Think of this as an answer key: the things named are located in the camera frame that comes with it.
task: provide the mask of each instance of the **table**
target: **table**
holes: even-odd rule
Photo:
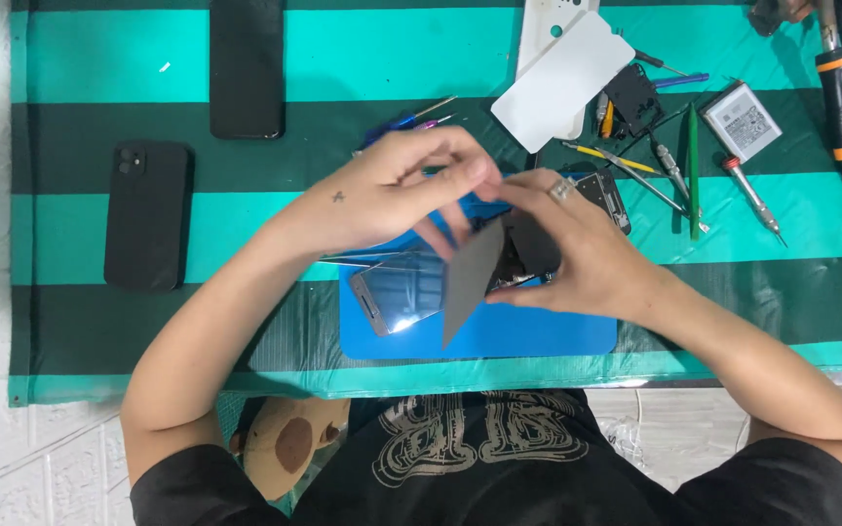
[[[725,87],[725,76],[755,90],[784,136],[744,170],[790,248],[752,217],[717,166],[722,149],[703,125],[701,204],[710,234],[692,243],[685,220],[621,179],[630,237],[709,298],[839,373],[842,183],[819,134],[823,96],[812,60],[819,44],[800,25],[760,38],[742,6],[722,4],[613,0],[601,14],[646,53],[682,71],[711,73],[709,83],[666,89],[661,103],[669,114],[705,102]],[[344,164],[366,129],[401,111],[457,94],[445,109],[457,113],[452,122],[504,171],[524,165],[526,153],[487,111],[514,78],[520,0],[289,0],[287,134],[277,141],[209,134],[206,5],[39,0],[29,12],[16,3],[13,405],[119,396],[157,330],[200,284],[263,221]],[[678,158],[681,122],[656,132]],[[131,294],[103,282],[111,149],[128,138],[180,140],[196,153],[187,283],[169,294]],[[622,147],[608,142],[606,149]],[[647,141],[624,156],[657,163]],[[543,164],[563,172],[602,166],[555,143],[544,148]],[[653,182],[672,192],[667,180]],[[250,344],[228,389],[342,397],[711,377],[672,342],[625,323],[603,357],[350,360],[339,350],[337,297],[336,269],[309,269]]]

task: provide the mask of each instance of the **smartphone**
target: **smartphone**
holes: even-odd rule
[[[622,203],[622,196],[619,195],[619,188],[615,185],[611,171],[599,169],[584,178],[574,180],[574,185],[583,197],[587,197],[587,200],[608,213],[623,234],[628,235],[632,231],[629,213],[626,211],[626,205]]]
[[[112,152],[103,278],[127,290],[183,283],[193,155],[178,142],[129,140]]]
[[[427,247],[408,249],[350,276],[350,287],[379,336],[443,310],[445,264]]]
[[[285,132],[282,0],[210,0],[210,132],[278,138]]]

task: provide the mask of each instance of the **ring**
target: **ring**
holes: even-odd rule
[[[574,186],[573,181],[562,177],[547,191],[547,195],[557,201],[557,204],[560,204],[571,195],[571,192],[575,192],[576,190],[577,188]]]

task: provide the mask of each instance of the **graphic print on shirt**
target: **graphic print on shirt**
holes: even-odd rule
[[[383,486],[397,488],[415,475],[460,472],[476,463],[504,460],[568,462],[587,454],[587,443],[574,437],[563,421],[579,403],[529,391],[487,391],[485,425],[488,441],[479,451],[463,440],[462,395],[410,396],[379,415],[392,437],[372,474]]]
[[[409,476],[463,471],[476,462],[476,449],[463,443],[463,403],[459,393],[411,396],[379,415],[392,435],[372,473],[383,486],[397,488]]]
[[[574,437],[564,419],[574,408],[553,396],[528,391],[485,391],[486,434],[479,458],[569,462],[587,454],[589,446]]]

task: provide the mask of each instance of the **person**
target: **person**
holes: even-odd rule
[[[462,128],[391,133],[265,222],[134,369],[121,418],[135,522],[289,523],[223,447],[218,390],[316,258],[414,228],[449,259],[454,245],[427,215],[440,210],[461,244],[457,199],[473,191],[533,214],[562,254],[552,282],[487,301],[617,317],[675,341],[751,416],[747,446],[671,493],[614,451],[579,389],[382,399],[374,417],[351,417],[290,523],[842,524],[842,390],[649,262],[560,181],[547,169],[502,180]]]

